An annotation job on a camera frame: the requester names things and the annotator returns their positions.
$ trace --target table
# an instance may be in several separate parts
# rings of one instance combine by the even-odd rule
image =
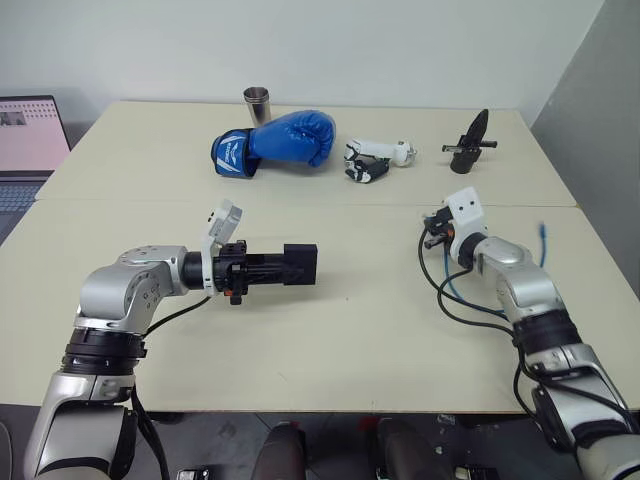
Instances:
[[[273,116],[307,107],[272,106]],[[119,102],[74,148],[38,194],[39,199],[196,200],[220,192],[245,206],[437,205],[469,185],[485,205],[574,206],[575,201],[516,111],[492,111],[484,149],[467,175],[449,169],[450,153],[477,111],[322,107],[337,126],[329,161],[319,169],[263,162],[251,180],[224,178],[210,159],[213,139],[249,127],[244,105]],[[349,138],[412,142],[410,168],[354,184],[344,175]]]
[[[520,411],[511,392],[516,358],[509,339],[448,320],[421,275],[421,214],[433,208],[290,205],[270,215],[247,208],[234,238],[247,240],[250,252],[316,242],[317,285],[250,287],[242,306],[217,297],[159,329],[136,370],[145,407]],[[205,201],[37,202],[0,248],[0,402],[40,403],[92,270],[137,245],[197,249],[210,209]],[[547,271],[583,340],[628,404],[640,408],[640,384],[629,368],[640,363],[640,303],[583,213],[566,207],[485,211],[493,234],[528,245],[534,258],[537,225],[545,221]],[[427,256],[438,277],[440,252]],[[472,301],[495,298],[477,279],[460,279],[457,287]],[[156,318],[202,295],[165,299]]]

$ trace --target cable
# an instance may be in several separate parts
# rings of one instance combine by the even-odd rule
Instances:
[[[153,325],[151,325],[148,329],[147,329],[147,333],[145,333],[142,338],[146,338],[147,336],[149,336],[153,331],[157,330],[158,328],[160,328],[162,325],[164,325],[167,322],[170,322],[171,320],[173,320],[174,318],[179,317],[180,315],[184,315],[185,313],[189,313],[191,310],[195,310],[198,307],[201,307],[202,305],[204,305],[205,303],[207,303],[209,300],[211,300],[211,297],[204,297],[202,300],[200,300],[198,303],[195,303],[187,308],[183,308],[182,310],[179,310],[175,313],[172,313],[171,315],[168,315],[160,320],[158,320],[156,323],[154,323]]]
[[[447,307],[444,306],[444,303],[442,302],[442,295],[444,294],[444,288],[454,278],[458,278],[458,277],[461,277],[463,275],[467,275],[468,273],[471,273],[471,270],[463,270],[461,272],[455,273],[455,274],[451,275],[450,277],[445,278],[444,281],[440,284],[440,286],[438,287],[438,306],[440,307],[440,310],[442,310],[442,312],[447,317],[451,318],[452,320],[455,320],[456,322],[460,322],[460,323],[463,323],[465,325],[472,325],[474,327],[486,327],[486,328],[493,328],[494,330],[500,330],[500,331],[506,333],[507,335],[509,335],[513,339],[513,332],[510,329],[508,329],[507,327],[504,327],[502,325],[496,325],[495,323],[473,322],[471,320],[465,320],[464,318],[461,318],[461,317],[458,317],[458,316],[454,315],[453,313],[451,313],[447,309]]]
[[[547,260],[547,227],[544,222],[540,222],[538,234],[540,235],[540,242],[542,243],[540,252],[540,268],[544,268],[544,262]]]
[[[632,433],[640,434],[640,426],[638,426],[638,422],[633,417],[633,414],[629,412],[626,408],[621,407],[617,403],[612,402],[607,398],[601,397],[600,395],[596,395],[595,393],[587,392],[585,390],[580,390],[579,388],[570,387],[556,380],[552,380],[551,378],[544,378],[536,375],[535,373],[531,372],[527,367],[524,360],[524,352],[522,351],[521,348],[518,348],[518,360],[519,360],[518,366],[522,370],[522,373],[524,373],[527,377],[529,377],[534,382],[538,382],[539,384],[544,385],[547,388],[571,393],[573,395],[578,395],[580,397],[588,398],[589,400],[593,400],[594,402],[600,403],[601,405],[604,405],[605,407],[610,408],[611,410],[615,411],[618,415],[620,415],[629,424],[629,426],[632,429]]]
[[[171,480],[169,467],[167,466],[167,457],[164,453],[164,449],[162,448],[160,437],[158,436],[158,432],[156,431],[156,427],[153,425],[151,418],[142,407],[142,403],[140,403],[135,385],[131,390],[131,405],[133,406],[133,410],[138,414],[138,429],[158,460],[158,465],[160,466],[160,477],[162,480]]]
[[[525,413],[527,415],[529,415],[531,417],[531,419],[534,422],[536,422],[536,424],[538,424],[538,417],[533,412],[533,410],[531,410],[529,408],[529,406],[525,403],[525,401],[520,396],[520,390],[518,389],[518,385],[520,383],[520,374],[521,373],[522,373],[522,367],[520,366],[520,363],[518,363],[518,366],[516,367],[516,371],[513,374],[513,395],[516,397],[516,400],[520,404],[520,407],[522,408],[522,410],[524,410]]]
[[[166,317],[158,320],[156,323],[151,325],[147,329],[147,333],[145,333],[142,338],[148,337],[155,330],[160,328],[167,322],[170,322],[174,318],[179,317],[180,315],[184,315],[185,313],[189,313],[192,310],[195,310],[198,307],[201,307],[205,303],[207,303],[211,297],[205,297],[200,300],[198,303],[195,303],[189,307],[183,308],[171,315],[167,315]],[[167,456],[164,453],[164,448],[162,448],[162,442],[160,441],[160,436],[156,431],[156,427],[153,425],[151,421],[151,417],[147,414],[142,403],[140,402],[140,398],[138,397],[138,391],[136,386],[133,386],[131,390],[131,405],[133,406],[133,410],[138,414],[138,429],[140,433],[149,444],[149,448],[153,452],[154,456],[158,460],[158,465],[160,467],[160,476],[162,480],[171,480],[171,476],[169,475],[169,467],[167,466]]]
[[[7,426],[2,422],[0,422],[0,430],[7,435],[7,445],[9,446],[9,476],[7,478],[11,480],[11,477],[13,476],[13,446],[11,444],[11,434],[9,433]]]
[[[541,243],[541,252],[540,252],[540,268],[544,268],[544,262],[547,259],[547,227],[544,222],[540,222],[538,227],[538,235],[540,235],[540,243]],[[449,255],[447,254],[447,249],[443,248],[442,253],[444,254],[444,276],[449,276]],[[462,295],[458,293],[456,287],[453,286],[453,282],[449,283],[449,288],[453,292],[453,294],[459,298],[460,300],[464,300]]]
[[[428,233],[428,230],[425,228],[422,231],[422,235],[420,235],[420,239],[418,240],[418,262],[420,263],[420,268],[422,269],[422,273],[424,274],[425,278],[431,284],[431,286],[437,291],[439,290],[440,287],[429,274],[429,271],[427,270],[427,266],[424,263],[424,255],[422,253],[422,249],[424,248],[424,239],[426,238],[427,233]],[[495,315],[496,317],[500,317],[503,320],[508,321],[506,315],[504,315],[503,313],[500,313],[497,310],[492,310],[491,308],[483,307],[482,305],[476,305],[475,303],[470,303],[470,302],[467,302],[466,300],[456,298],[445,291],[442,292],[442,295],[447,297],[449,300],[459,303],[460,305],[464,305],[465,307],[469,307],[474,310],[478,310],[480,312],[489,313],[491,315]]]

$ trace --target boxing glove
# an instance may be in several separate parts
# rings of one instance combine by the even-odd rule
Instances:
[[[253,177],[263,158],[318,167],[329,157],[334,137],[329,115],[304,110],[262,127],[230,130],[213,142],[211,159],[217,173],[231,177]]]

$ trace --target white robotic hand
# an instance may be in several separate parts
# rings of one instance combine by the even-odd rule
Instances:
[[[345,173],[355,182],[369,183],[387,173],[389,163],[408,167],[414,162],[416,153],[409,142],[388,144],[354,138],[345,148]]]

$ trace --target white bracket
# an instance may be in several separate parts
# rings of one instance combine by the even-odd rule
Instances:
[[[476,232],[489,235],[487,224],[484,219],[484,211],[480,204],[480,198],[475,188],[467,187],[453,195],[448,196],[445,205],[451,210],[453,228],[455,236],[451,243],[451,258],[458,262],[460,245],[469,236]]]
[[[202,283],[204,291],[210,297],[220,293],[213,281],[213,258],[229,241],[240,223],[242,209],[225,199],[209,217],[207,228],[202,238]]]

